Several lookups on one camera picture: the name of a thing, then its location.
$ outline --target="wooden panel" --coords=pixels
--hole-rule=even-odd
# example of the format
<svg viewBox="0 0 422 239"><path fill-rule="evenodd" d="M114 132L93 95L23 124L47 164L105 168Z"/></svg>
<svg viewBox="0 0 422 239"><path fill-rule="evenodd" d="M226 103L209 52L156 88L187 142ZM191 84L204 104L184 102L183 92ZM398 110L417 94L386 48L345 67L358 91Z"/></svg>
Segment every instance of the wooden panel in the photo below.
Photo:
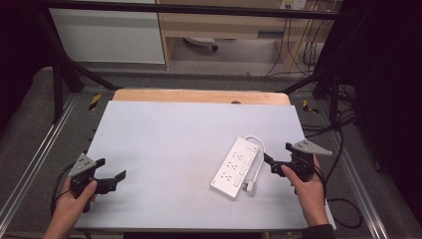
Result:
<svg viewBox="0 0 422 239"><path fill-rule="evenodd" d="M115 92L114 101L129 102L186 102L186 103L233 103L289 106L290 100L282 93L224 92L191 90L128 90Z"/></svg>

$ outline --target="hand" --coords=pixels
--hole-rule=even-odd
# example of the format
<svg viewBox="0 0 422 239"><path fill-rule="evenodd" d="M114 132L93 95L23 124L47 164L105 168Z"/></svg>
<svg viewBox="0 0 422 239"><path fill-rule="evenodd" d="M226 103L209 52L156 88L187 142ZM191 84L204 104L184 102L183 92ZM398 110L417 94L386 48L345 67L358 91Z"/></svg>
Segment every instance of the hand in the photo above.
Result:
<svg viewBox="0 0 422 239"><path fill-rule="evenodd" d="M70 191L71 179L68 177L62 189L64 193L58 200L56 211L47 229L44 238L69 238L72 230L80 218L84 207L90 200L95 201L94 193L96 192L97 182L92 181L85 188L83 193L76 198Z"/></svg>
<svg viewBox="0 0 422 239"><path fill-rule="evenodd" d="M319 167L316 156L314 155L314 163ZM328 218L325 212L325 199L323 197L322 183L314 174L310 181L303 182L289 167L282 165L283 173L292 183L299 198L299 204L308 226L317 226L328 224Z"/></svg>

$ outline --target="table surface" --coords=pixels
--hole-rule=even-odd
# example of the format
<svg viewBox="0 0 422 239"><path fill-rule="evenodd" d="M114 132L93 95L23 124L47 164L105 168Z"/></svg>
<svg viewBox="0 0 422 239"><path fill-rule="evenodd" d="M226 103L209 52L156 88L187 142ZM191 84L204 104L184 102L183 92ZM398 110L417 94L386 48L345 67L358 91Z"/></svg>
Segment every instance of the table surface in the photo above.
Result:
<svg viewBox="0 0 422 239"><path fill-rule="evenodd" d="M133 102L127 101L130 95L135 96ZM200 103L184 103L189 95ZM263 99L274 104L252 104L253 96L260 104ZM277 105L276 99L283 106ZM232 101L242 104L221 103ZM113 177L125 169L127 177L116 192L99 195L76 228L214 232L305 228L294 189L285 178L272 174L265 163L255 197L240 191L232 200L210 187L238 136L257 136L269 155L290 160L285 143L300 141L304 135L296 110L289 104L283 94L117 91L106 107L88 156L105 158L97 178ZM246 181L254 176L261 156L260 150Z"/></svg>

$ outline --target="power strip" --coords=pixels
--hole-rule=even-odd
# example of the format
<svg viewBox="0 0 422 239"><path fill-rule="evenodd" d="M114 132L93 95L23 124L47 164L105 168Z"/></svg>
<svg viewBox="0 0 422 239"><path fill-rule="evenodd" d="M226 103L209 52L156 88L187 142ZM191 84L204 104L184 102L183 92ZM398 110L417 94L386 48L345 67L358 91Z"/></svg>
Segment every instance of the power strip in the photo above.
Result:
<svg viewBox="0 0 422 239"><path fill-rule="evenodd" d="M260 148L237 138L211 182L211 187L235 199Z"/></svg>

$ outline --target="floor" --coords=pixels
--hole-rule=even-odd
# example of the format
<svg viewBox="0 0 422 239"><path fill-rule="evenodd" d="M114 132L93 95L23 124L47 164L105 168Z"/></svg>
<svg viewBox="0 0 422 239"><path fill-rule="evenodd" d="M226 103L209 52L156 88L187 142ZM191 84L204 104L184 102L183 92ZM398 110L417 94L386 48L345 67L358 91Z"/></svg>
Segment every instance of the floor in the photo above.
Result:
<svg viewBox="0 0 422 239"><path fill-rule="evenodd" d="M113 68L108 64L88 64L88 66L108 81L130 88L263 92L282 90L304 78L312 70L312 67L298 61L302 73L286 74L282 63L275 66L278 51L272 41L217 40L219 49L216 52L192 46L182 39L178 39L175 44L173 64L168 70L162 69L162 66L117 65ZM0 177L6 178L2 181L7 181L1 184L0 205L10 204L9 196L15 193L15 186L20 183L19 179L26 173L27 166L33 164L34 158L39 156L44 160L44 165L34 166L38 166L39 172L33 175L32 181L27 183L27 191L19 195L20 207L11 209L2 206L1 229L5 229L4 224L9 226L4 238L12 238L13 235L18 238L41 237L43 228L48 224L49 213L48 210L40 207L46 205L44 201L50 197L52 180L64 164L73 161L78 156L81 149L88 149L90 138L94 136L92 129L97 127L106 101L112 97L112 93L99 88L88 79L83 79L86 89L78 96L76 105L69 114L60 135L50 138L52 141L50 149L46 155L41 155L38 149L51 129L54 98L51 81L46 81L46 79L51 80L48 70L40 72L35 77L36 83L0 137L2 157ZM302 124L326 124L323 115L326 101L314 101L311 95L314 86L314 84L309 84L291 95L292 104L297 107ZM87 111L97 92L103 93L102 101L94 112ZM315 111L304 111L304 100L309 102L312 110L320 111L320 114L315 114ZM338 134L321 135L315 137L315 140L318 144L333 148L334 152L337 151ZM377 216L388 232L389 238L422 238L420 225L415 222L409 209L403 203L390 177L374 169L374 162L359 134L358 125L350 124L344 128L344 145L345 150L342 154L353 159L356 171L363 181L368 196L372 198ZM22 163L16 163L15 159L19 159ZM326 161L324 162L326 167L330 166L329 160L323 161ZM335 181L329 186L331 188L329 196L345 197L358 205L356 198L361 195L356 194L355 188L350 187L350 181L353 178L345 176L346 169L346 164L343 162L339 164L332 177ZM4 216L7 214L5 209L11 209L8 215L14 215L13 219L7 219ZM336 216L339 219L346 220L348 223L356 222L353 208L334 203L332 210L337 213ZM340 238L372 238L374 237L370 231L372 226L365 222L358 229L348 229L337 225L336 233ZM270 237L272 239L300 238L300 234L270 233ZM97 233L94 238L121 238L121 234Z"/></svg>

